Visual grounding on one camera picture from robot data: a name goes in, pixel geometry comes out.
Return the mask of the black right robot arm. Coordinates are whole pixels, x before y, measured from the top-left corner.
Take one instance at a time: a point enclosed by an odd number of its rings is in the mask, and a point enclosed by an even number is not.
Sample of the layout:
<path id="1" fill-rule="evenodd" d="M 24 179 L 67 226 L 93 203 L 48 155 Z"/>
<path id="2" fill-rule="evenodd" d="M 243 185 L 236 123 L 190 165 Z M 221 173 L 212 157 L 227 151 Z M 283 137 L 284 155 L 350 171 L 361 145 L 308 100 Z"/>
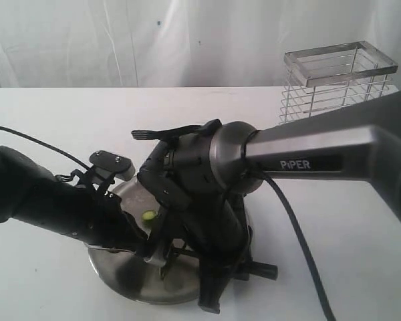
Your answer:
<path id="1" fill-rule="evenodd" d="M 276 278 L 276 267 L 250 258 L 241 210 L 263 181 L 366 181 L 401 222 L 401 91 L 266 130 L 211 120 L 132 136 L 157 141 L 137 178 L 178 217 L 198 255 L 198 305 L 207 312 L 219 312 L 231 278 Z"/>

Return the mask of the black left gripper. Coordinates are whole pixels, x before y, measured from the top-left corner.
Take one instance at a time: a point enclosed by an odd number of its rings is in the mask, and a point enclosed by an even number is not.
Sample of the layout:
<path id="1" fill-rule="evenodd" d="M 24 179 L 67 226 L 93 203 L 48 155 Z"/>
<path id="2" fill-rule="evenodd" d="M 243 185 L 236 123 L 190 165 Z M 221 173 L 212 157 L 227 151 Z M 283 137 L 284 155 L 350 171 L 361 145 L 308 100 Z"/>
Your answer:
<path id="1" fill-rule="evenodd" d="M 150 255 L 148 235 L 135 218 L 121 208 L 114 193 L 76 192 L 73 196 L 73 238 L 94 247 L 129 250 L 138 257 Z"/>

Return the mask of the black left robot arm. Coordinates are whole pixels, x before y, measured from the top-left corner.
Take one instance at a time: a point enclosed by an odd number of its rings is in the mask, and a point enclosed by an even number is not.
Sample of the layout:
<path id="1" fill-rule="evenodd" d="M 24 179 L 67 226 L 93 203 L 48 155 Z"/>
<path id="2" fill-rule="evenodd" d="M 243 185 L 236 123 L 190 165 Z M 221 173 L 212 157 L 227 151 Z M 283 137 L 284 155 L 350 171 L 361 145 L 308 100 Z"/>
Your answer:
<path id="1" fill-rule="evenodd" d="M 137 252 L 147 240 L 119 197 L 62 182 L 19 151 L 0 146 L 0 224 L 10 219 L 106 249 Z"/>

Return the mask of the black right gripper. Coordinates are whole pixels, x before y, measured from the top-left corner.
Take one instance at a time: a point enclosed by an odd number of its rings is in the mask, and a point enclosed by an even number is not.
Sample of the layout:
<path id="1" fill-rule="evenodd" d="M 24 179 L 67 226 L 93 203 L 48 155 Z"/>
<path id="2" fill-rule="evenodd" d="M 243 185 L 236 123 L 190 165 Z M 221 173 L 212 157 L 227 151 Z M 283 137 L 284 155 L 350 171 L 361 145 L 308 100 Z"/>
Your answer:
<path id="1" fill-rule="evenodd" d="M 231 265 L 247 245 L 244 198 L 233 192 L 193 193 L 180 212 L 182 238 L 198 255 L 198 305 L 219 305 L 232 277 Z M 278 278 L 278 267 L 272 264 L 247 261 L 241 269 L 268 280 Z"/>

